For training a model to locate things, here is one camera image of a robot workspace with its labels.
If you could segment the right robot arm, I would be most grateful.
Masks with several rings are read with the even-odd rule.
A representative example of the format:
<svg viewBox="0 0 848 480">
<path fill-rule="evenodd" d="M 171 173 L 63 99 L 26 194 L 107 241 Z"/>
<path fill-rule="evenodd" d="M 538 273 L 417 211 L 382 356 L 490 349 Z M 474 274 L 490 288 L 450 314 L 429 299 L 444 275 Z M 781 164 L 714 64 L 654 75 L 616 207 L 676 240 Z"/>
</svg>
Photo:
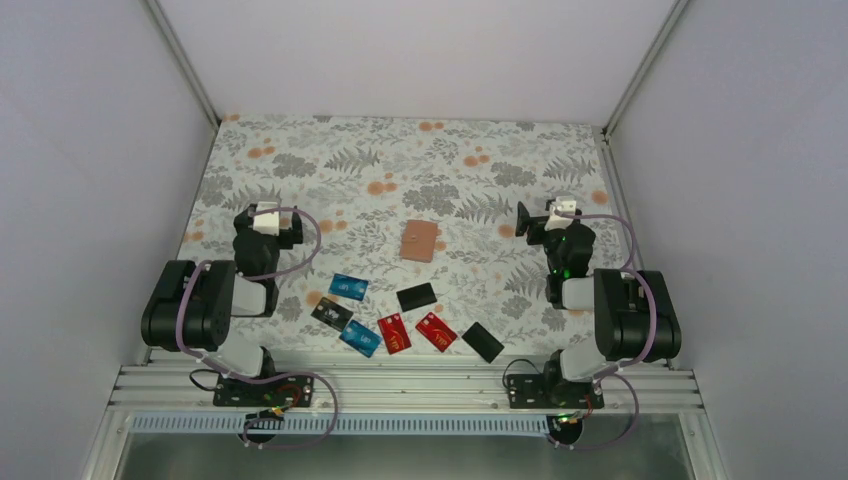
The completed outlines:
<svg viewBox="0 0 848 480">
<path fill-rule="evenodd" d="M 551 306 L 594 315 L 595 343 L 554 353 L 542 373 L 544 399 L 565 407 L 580 388 L 595 387 L 625 367 L 676 357 L 682 331 L 661 272 L 634 269 L 633 252 L 619 268 L 591 269 L 597 235 L 587 223 L 593 217 L 565 197 L 546 208 L 546 215 L 533 216 L 519 203 L 515 233 L 546 255 Z"/>
</svg>

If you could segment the brown leather card holder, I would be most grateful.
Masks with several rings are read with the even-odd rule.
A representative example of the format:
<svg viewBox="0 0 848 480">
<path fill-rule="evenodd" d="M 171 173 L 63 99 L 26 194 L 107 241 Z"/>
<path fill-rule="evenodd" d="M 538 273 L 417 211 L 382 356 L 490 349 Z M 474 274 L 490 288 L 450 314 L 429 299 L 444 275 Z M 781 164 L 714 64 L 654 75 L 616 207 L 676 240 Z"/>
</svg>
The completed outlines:
<svg viewBox="0 0 848 480">
<path fill-rule="evenodd" d="M 408 220 L 401 236 L 401 259 L 430 263 L 435 252 L 438 225 L 423 220 Z"/>
</svg>

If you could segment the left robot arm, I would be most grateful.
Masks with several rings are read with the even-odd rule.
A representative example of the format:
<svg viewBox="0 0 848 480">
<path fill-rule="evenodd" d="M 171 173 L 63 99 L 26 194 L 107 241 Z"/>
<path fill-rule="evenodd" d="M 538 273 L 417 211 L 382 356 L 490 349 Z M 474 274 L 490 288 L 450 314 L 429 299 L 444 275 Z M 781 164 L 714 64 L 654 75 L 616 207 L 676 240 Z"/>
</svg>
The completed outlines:
<svg viewBox="0 0 848 480">
<path fill-rule="evenodd" d="M 269 351 L 231 328 L 233 318 L 265 318 L 277 305 L 280 253 L 304 242 L 302 211 L 248 205 L 233 220 L 230 260 L 166 263 L 140 321 L 144 343 L 182 352 L 225 378 L 255 405 L 278 391 Z"/>
</svg>

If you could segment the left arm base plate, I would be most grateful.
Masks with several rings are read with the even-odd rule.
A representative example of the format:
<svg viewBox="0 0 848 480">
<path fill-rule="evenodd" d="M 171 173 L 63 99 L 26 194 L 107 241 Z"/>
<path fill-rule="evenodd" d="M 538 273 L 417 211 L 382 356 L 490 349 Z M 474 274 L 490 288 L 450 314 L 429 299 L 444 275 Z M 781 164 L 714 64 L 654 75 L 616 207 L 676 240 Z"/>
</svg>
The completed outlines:
<svg viewBox="0 0 848 480">
<path fill-rule="evenodd" d="M 287 376 L 266 384 L 251 384 L 220 376 L 212 403 L 216 407 L 308 408 L 313 390 L 314 379 L 303 375 Z"/>
</svg>

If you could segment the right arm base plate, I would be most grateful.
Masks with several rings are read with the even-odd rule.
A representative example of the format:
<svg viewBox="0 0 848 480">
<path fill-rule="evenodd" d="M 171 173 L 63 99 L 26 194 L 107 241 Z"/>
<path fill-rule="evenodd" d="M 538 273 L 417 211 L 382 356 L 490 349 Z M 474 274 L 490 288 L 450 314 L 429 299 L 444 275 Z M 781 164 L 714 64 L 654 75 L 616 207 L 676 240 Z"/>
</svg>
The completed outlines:
<svg viewBox="0 0 848 480">
<path fill-rule="evenodd" d="M 512 409 L 601 409 L 603 394 L 589 382 L 546 380 L 541 374 L 510 374 L 505 380 Z"/>
</svg>

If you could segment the blue VIP card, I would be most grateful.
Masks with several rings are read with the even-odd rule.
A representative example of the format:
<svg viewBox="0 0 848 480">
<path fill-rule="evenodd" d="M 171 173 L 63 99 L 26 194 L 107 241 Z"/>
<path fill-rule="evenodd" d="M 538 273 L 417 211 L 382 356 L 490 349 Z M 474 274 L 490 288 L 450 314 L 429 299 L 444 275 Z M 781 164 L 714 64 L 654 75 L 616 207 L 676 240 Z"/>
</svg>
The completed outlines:
<svg viewBox="0 0 848 480">
<path fill-rule="evenodd" d="M 371 358 L 382 342 L 379 334 L 356 320 L 347 323 L 339 339 L 366 358 Z"/>
</svg>

